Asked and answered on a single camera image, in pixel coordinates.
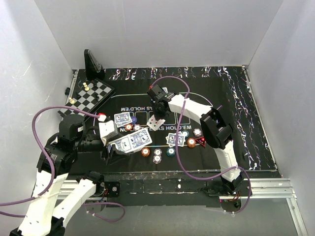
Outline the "pink chips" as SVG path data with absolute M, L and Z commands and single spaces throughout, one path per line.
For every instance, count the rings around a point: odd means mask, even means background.
M 193 134 L 195 137 L 201 137 L 202 131 L 199 128 L 194 129 Z
M 134 126 L 134 130 L 135 130 L 135 131 L 138 131 L 138 130 L 140 130 L 140 129 L 141 129 L 141 126 L 138 125 L 138 124 L 136 124 L 136 125 Z

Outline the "dealt cards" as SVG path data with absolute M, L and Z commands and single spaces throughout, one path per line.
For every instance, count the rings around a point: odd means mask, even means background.
M 176 135 L 176 133 L 169 133 L 168 136 L 166 137 L 166 143 L 170 147 L 174 147 L 176 142 L 179 147 L 183 147 L 185 144 L 185 140 L 186 137 L 181 132 L 179 132 L 178 135 Z

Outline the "green chips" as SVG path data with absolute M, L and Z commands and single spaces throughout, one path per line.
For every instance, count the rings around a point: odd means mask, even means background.
M 188 137 L 188 136 L 189 136 L 189 132 L 186 131 L 186 130 L 182 131 L 182 134 L 183 134 L 185 137 Z

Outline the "orange chips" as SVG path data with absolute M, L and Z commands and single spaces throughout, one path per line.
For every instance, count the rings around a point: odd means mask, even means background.
M 125 130 L 126 131 L 131 131 L 133 129 L 133 124 L 129 123 L 125 125 Z
M 189 138 L 187 140 L 187 146 L 189 148 L 194 148 L 196 146 L 196 140 L 194 138 Z

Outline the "blue playing card deck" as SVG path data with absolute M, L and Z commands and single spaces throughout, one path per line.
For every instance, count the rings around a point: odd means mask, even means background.
M 109 147 L 116 150 L 131 153 L 141 150 L 143 147 L 152 143 L 152 138 L 147 128 L 140 129 L 119 139 L 111 141 Z

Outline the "orange poker chip stack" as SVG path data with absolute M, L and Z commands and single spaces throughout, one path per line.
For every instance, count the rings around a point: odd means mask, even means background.
M 150 155 L 150 149 L 148 147 L 142 148 L 141 154 L 143 157 L 148 157 Z

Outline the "dealt card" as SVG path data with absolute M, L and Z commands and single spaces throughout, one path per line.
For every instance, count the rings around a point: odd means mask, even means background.
M 114 114 L 114 121 L 116 124 L 130 123 L 132 119 L 131 119 L 130 113 L 125 112 L 125 113 Z

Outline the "green poker chip stack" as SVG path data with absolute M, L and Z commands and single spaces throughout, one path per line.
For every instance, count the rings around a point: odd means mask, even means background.
M 169 157 L 173 157 L 176 155 L 176 151 L 173 147 L 169 147 L 166 151 L 166 155 Z

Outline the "pink chip front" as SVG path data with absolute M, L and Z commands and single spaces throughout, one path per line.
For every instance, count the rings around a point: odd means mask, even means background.
M 153 162 L 154 162 L 155 164 L 159 164 L 159 163 L 161 162 L 161 156 L 160 156 L 160 155 L 155 155 L 155 156 L 153 157 Z

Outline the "red black all-in marker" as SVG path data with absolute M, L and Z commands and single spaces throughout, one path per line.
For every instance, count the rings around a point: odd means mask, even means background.
M 199 143 L 201 146 L 205 147 L 206 146 L 206 140 L 204 137 L 198 137 L 195 139 L 197 143 Z

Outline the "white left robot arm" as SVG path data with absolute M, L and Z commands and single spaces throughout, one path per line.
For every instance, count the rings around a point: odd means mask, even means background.
M 81 206 L 94 206 L 98 203 L 85 203 L 90 196 L 104 193 L 104 176 L 90 172 L 79 180 L 74 190 L 56 205 L 61 187 L 68 173 L 58 174 L 57 166 L 43 147 L 37 135 L 34 136 L 42 153 L 49 163 L 49 171 L 39 170 L 32 197 L 17 201 L 16 204 L 30 202 L 26 215 L 14 215 L 23 218 L 21 225 L 10 232 L 11 236 L 63 236 L 65 228 Z

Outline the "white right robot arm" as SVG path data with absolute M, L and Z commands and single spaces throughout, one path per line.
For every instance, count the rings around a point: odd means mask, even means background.
M 243 177 L 234 152 L 234 129 L 222 112 L 222 107 L 214 109 L 171 92 L 147 94 L 151 97 L 156 119 L 164 119 L 168 113 L 178 113 L 180 117 L 188 117 L 201 125 L 205 143 L 214 149 L 218 158 L 223 191 L 231 196 L 236 194 L 241 189 Z

